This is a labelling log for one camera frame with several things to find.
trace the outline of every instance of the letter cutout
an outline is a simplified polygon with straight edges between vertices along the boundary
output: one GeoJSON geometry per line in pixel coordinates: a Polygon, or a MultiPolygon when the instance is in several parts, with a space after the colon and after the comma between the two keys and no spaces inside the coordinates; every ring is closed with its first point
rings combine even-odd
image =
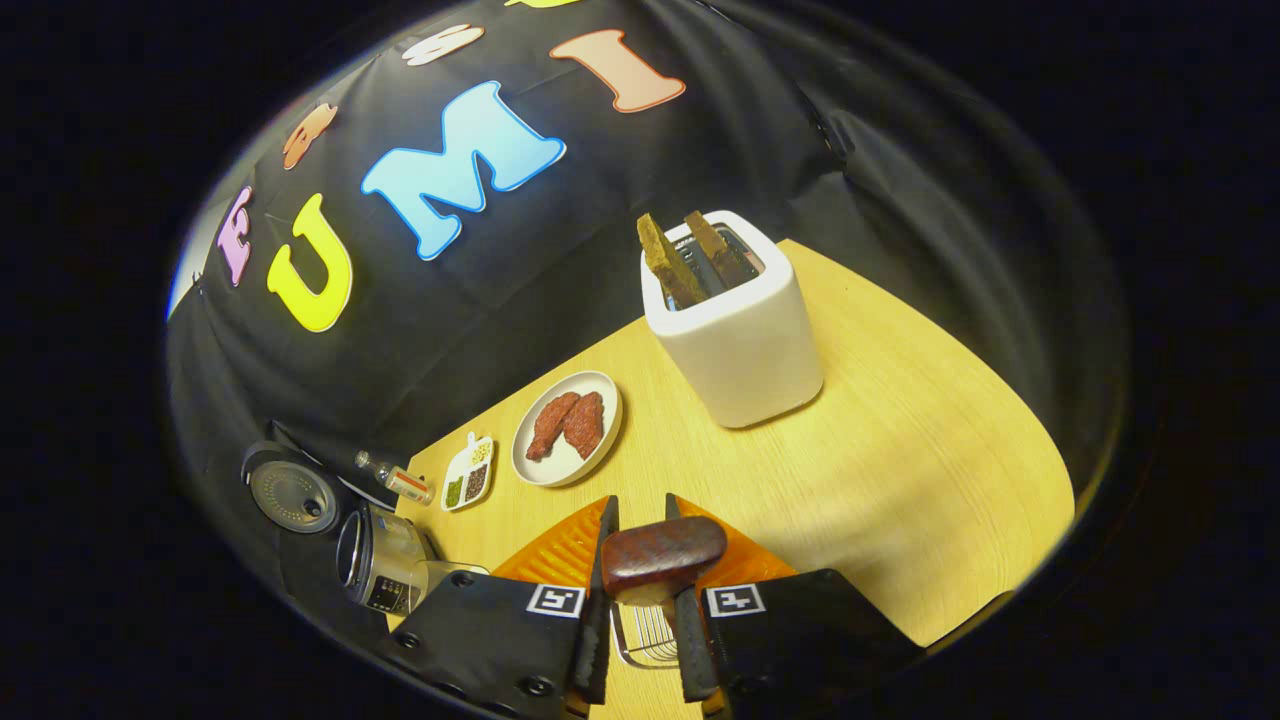
{"type": "Polygon", "coordinates": [[[577,3],[577,0],[507,0],[506,4],[515,5],[516,3],[524,3],[530,8],[558,8],[570,3],[577,3]]]}
{"type": "Polygon", "coordinates": [[[285,170],[292,170],[298,164],[298,160],[311,147],[311,141],[319,137],[324,132],[324,128],[329,127],[329,123],[333,122],[333,117],[337,114],[338,109],[325,102],[311,110],[311,114],[298,123],[298,127],[293,128],[293,132],[289,133],[289,140],[284,142],[285,170]]]}
{"type": "Polygon", "coordinates": [[[320,193],[311,196],[293,219],[293,237],[306,236],[329,269],[329,282],[320,295],[311,292],[289,260],[293,251],[282,245],[266,272],[266,290],[280,296],[284,306],[303,328],[323,333],[332,328],[351,299],[351,256],[320,213],[320,193]]]}
{"type": "Polygon", "coordinates": [[[598,29],[552,47],[552,58],[571,58],[595,73],[613,91],[613,109],[639,113],[673,100],[685,83],[663,77],[622,44],[621,29],[598,29]]]}
{"type": "Polygon", "coordinates": [[[484,35],[483,27],[471,27],[470,24],[453,26],[442,29],[426,40],[415,42],[412,47],[401,55],[401,59],[408,60],[410,67],[425,65],[436,58],[443,58],[453,53],[458,47],[471,45],[476,40],[480,40],[481,35],[484,35]]]}
{"type": "Polygon", "coordinates": [[[248,263],[250,246],[241,238],[248,234],[248,213],[244,211],[244,205],[252,196],[252,187],[242,190],[236,197],[236,202],[232,204],[232,211],[223,220],[223,229],[218,231],[218,247],[223,249],[227,265],[232,269],[232,287],[239,286],[241,273],[244,272],[244,265],[248,263]]]}
{"type": "Polygon", "coordinates": [[[442,217],[426,199],[479,213],[485,208],[476,158],[493,168],[493,188],[511,192],[564,155],[564,142],[543,137],[498,97],[498,81],[458,95],[440,117],[443,152],[397,147],[369,169],[360,190],[378,192],[417,236],[417,256],[435,259],[462,233],[457,215],[442,217]]]}

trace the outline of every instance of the black fabric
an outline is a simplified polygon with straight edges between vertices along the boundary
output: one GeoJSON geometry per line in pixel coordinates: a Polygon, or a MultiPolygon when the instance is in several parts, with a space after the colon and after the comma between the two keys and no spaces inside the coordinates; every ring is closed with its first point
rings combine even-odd
{"type": "Polygon", "coordinates": [[[252,255],[239,286],[212,247],[200,288],[169,320],[172,409],[197,502],[260,579],[347,644],[372,647],[381,619],[343,605],[324,552],[296,547],[303,541],[285,541],[257,511],[236,482],[239,454],[283,436],[349,480],[355,448],[407,461],[641,316],[634,223],[645,211],[671,227],[692,209],[733,210],[842,263],[991,365],[1050,430],[1078,495],[1107,464],[1125,318],[1092,228],[1007,120],[856,24],[736,1],[554,13],[465,4],[298,99],[264,132],[271,149],[244,178],[252,255]],[[401,59],[462,22],[485,37],[425,67],[401,59]],[[548,56],[612,27],[686,92],[621,114],[590,70],[548,56]],[[412,232],[360,192],[361,179],[393,147],[439,151],[440,110],[489,79],[567,154],[506,193],[481,164],[488,208],[439,205],[458,214],[462,234],[421,261],[412,232]],[[319,102],[338,115],[285,172],[278,149],[319,102]],[[284,243],[307,284],[324,286],[319,256],[292,236],[316,192],[355,273],[349,304],[323,333],[266,291],[284,243]]]}

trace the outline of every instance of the small dish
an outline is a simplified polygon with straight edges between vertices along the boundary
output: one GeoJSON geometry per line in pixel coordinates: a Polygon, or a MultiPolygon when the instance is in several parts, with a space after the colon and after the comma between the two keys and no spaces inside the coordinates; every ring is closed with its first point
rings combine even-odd
{"type": "Polygon", "coordinates": [[[467,446],[453,456],[444,474],[444,483],[440,486],[440,509],[453,512],[484,500],[489,492],[489,480],[493,478],[494,450],[493,438],[483,437],[476,441],[475,433],[467,433],[467,446]],[[477,471],[480,474],[475,477],[475,482],[479,482],[480,487],[468,493],[474,484],[472,474],[477,471]],[[451,491],[457,493],[453,503],[449,503],[451,491]]]}
{"type": "Polygon", "coordinates": [[[573,373],[548,388],[529,407],[529,411],[525,413],[525,418],[520,421],[516,434],[512,438],[511,466],[516,470],[516,475],[521,480],[531,486],[548,488],[567,486],[585,477],[608,455],[609,448],[613,447],[613,441],[618,437],[618,428],[622,425],[621,420],[622,395],[618,392],[618,387],[613,384],[613,379],[595,370],[573,373]],[[591,455],[586,460],[564,439],[564,433],[561,433],[556,438],[548,456],[536,462],[529,460],[525,457],[525,452],[529,450],[529,443],[534,439],[534,420],[538,419],[538,414],[543,411],[543,407],[548,402],[566,392],[576,392],[579,395],[589,392],[600,393],[600,398],[604,401],[604,437],[600,438],[600,443],[595,446],[595,450],[591,451],[591,455]]]}

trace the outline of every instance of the letter m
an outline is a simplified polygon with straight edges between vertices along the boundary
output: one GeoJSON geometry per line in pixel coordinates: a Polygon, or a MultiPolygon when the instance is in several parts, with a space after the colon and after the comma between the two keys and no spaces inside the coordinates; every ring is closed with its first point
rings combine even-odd
{"type": "Polygon", "coordinates": [[[417,256],[433,260],[462,233],[457,215],[442,217],[428,199],[479,213],[485,208],[476,158],[493,169],[493,188],[509,192],[564,155],[564,142],[543,137],[481,82],[444,108],[443,152],[397,147],[369,169],[360,190],[378,192],[417,236],[417,256]]]}

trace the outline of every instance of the seasoning compartment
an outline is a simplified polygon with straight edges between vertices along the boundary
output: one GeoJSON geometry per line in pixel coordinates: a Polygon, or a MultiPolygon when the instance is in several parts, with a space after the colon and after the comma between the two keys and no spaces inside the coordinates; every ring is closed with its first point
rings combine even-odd
{"type": "Polygon", "coordinates": [[[440,491],[440,507],[456,511],[484,500],[493,477],[493,459],[497,445],[490,437],[476,439],[467,433],[467,447],[449,461],[440,491]]]}

